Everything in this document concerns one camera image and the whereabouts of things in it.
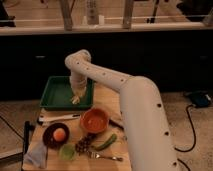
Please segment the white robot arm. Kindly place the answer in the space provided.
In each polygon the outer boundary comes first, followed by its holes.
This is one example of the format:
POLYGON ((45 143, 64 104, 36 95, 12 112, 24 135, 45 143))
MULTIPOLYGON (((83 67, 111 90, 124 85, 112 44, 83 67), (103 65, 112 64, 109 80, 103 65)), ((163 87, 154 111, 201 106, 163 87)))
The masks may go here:
POLYGON ((144 76, 131 76, 91 63, 87 50, 65 58, 73 91, 90 78, 119 94, 132 171, 181 171, 169 124, 156 84, 144 76))

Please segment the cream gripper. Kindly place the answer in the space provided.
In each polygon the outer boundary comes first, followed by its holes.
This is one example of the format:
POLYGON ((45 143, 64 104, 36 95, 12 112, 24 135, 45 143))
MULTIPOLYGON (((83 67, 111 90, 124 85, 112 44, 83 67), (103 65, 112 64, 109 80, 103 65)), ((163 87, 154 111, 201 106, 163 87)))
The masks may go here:
POLYGON ((70 76, 70 84, 74 97, 82 98, 86 93, 87 78, 72 74, 70 76))

